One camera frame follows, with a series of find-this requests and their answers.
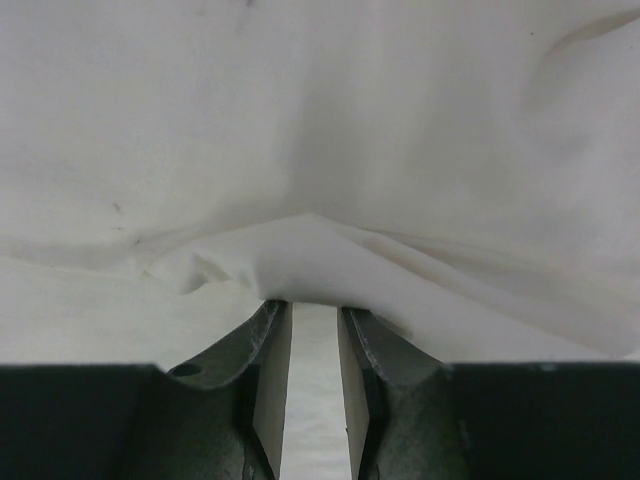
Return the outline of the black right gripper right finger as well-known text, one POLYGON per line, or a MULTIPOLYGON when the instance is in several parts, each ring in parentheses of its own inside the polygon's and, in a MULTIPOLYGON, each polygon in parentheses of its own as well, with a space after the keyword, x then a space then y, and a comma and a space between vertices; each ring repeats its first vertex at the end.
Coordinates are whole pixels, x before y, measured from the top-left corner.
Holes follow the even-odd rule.
POLYGON ((444 365, 368 310, 337 327, 352 477, 470 478, 444 365))

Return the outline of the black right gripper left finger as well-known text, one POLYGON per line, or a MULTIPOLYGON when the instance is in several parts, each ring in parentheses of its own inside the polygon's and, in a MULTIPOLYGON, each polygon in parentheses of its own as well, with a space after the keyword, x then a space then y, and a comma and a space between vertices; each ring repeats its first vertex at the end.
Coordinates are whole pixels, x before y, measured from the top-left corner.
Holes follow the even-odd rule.
POLYGON ((124 456, 127 479, 277 479, 292 306, 264 302, 191 359, 146 380, 124 456))

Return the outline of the cream white t-shirt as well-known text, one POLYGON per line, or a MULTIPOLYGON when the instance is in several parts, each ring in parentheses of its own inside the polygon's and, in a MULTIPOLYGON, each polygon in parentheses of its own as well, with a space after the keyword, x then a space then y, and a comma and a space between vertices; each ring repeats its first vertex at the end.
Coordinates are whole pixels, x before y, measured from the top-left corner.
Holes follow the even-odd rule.
POLYGON ((270 296, 287 479, 348 475, 341 304, 637 359, 638 3, 3 2, 2 362, 170 368, 270 296))

